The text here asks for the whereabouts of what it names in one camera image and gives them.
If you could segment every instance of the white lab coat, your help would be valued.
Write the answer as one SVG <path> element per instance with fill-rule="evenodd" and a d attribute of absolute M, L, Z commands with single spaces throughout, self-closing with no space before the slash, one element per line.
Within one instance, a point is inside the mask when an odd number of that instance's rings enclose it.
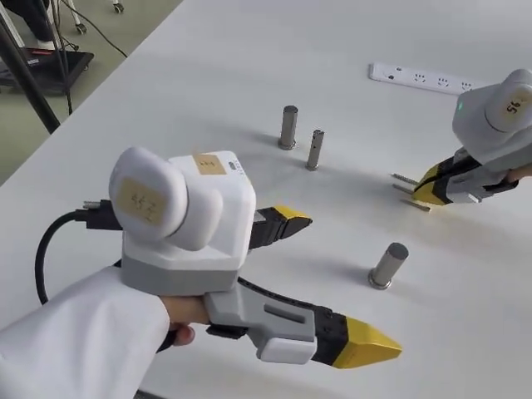
<path fill-rule="evenodd" d="M 0 398 L 132 399 L 169 324 L 105 268 L 0 332 Z"/>

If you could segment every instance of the white table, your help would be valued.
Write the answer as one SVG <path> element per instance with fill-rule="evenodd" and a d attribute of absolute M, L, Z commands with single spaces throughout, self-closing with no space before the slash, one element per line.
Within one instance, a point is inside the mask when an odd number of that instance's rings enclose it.
<path fill-rule="evenodd" d="M 175 399 L 526 397 L 532 182 L 431 214 L 400 203 L 390 173 L 420 178 L 458 148 L 456 99 L 367 79 L 373 61 L 485 81 L 530 67 L 532 3 L 488 3 L 185 1 L 0 189 L 2 326 L 38 306 L 41 234 L 83 200 L 106 197 L 126 147 L 168 157 L 229 149 L 260 206 L 315 219 L 253 252 L 244 276 L 372 323 L 404 353 L 346 371 L 272 365 L 247 339 L 200 333 L 195 345 L 159 355 L 144 389 Z M 298 146 L 284 152 L 275 141 L 291 104 Z M 303 165 L 315 128 L 326 137 L 311 173 Z M 411 257 L 391 288 L 373 290 L 367 271 L 392 241 Z M 119 234 L 65 227 L 47 258 L 50 293 L 119 255 Z"/>

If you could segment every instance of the human hand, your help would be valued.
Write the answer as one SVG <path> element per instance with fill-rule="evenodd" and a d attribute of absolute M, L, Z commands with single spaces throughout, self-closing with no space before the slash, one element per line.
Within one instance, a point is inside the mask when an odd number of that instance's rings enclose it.
<path fill-rule="evenodd" d="M 176 331 L 175 346 L 194 341 L 195 331 L 191 323 L 208 324 L 209 314 L 202 297 L 160 297 L 170 317 L 170 331 Z"/>
<path fill-rule="evenodd" d="M 506 179 L 510 183 L 514 183 L 515 181 L 521 180 L 527 176 L 532 176 L 532 164 L 521 166 L 520 168 L 509 171 L 508 175 L 506 175 Z"/>

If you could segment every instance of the metal cylinder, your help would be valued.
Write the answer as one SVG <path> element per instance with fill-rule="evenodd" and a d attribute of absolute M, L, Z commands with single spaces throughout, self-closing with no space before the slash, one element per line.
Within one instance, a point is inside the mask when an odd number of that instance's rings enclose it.
<path fill-rule="evenodd" d="M 367 276 L 371 286 L 376 289 L 390 287 L 393 276 L 405 262 L 406 258 L 408 258 L 407 247 L 399 243 L 390 244 L 377 266 Z"/>
<path fill-rule="evenodd" d="M 298 108 L 285 106 L 283 110 L 283 124 L 278 145 L 281 150 L 291 150 L 296 145 L 296 123 L 298 121 Z"/>
<path fill-rule="evenodd" d="M 314 131 L 313 142 L 310 144 L 310 152 L 308 153 L 308 161 L 306 168 L 308 170 L 316 170 L 319 162 L 319 151 L 322 149 L 323 136 L 325 132 Z"/>

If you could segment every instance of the white power strip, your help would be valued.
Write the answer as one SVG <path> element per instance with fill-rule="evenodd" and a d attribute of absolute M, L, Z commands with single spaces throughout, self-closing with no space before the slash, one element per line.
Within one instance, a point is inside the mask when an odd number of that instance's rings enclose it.
<path fill-rule="evenodd" d="M 374 62 L 370 65 L 369 78 L 374 81 L 387 81 L 394 85 L 416 87 L 418 89 L 439 91 L 460 95 L 464 91 L 489 86 L 489 83 L 473 81 L 464 77 L 446 75 L 439 72 L 422 71 L 397 65 Z"/>

